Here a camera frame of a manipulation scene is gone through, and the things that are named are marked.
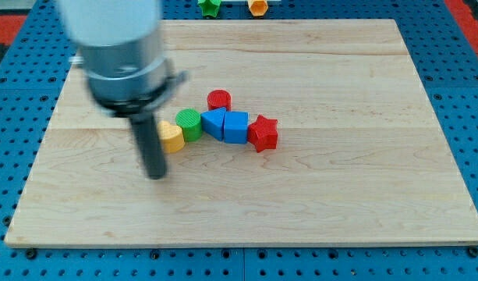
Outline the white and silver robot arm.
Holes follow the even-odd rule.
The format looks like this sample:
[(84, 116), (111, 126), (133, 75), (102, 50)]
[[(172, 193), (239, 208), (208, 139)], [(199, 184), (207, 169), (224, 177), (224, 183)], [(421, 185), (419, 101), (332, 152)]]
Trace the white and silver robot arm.
[(93, 99), (114, 116), (151, 114), (188, 77), (165, 54), (160, 0), (58, 0)]

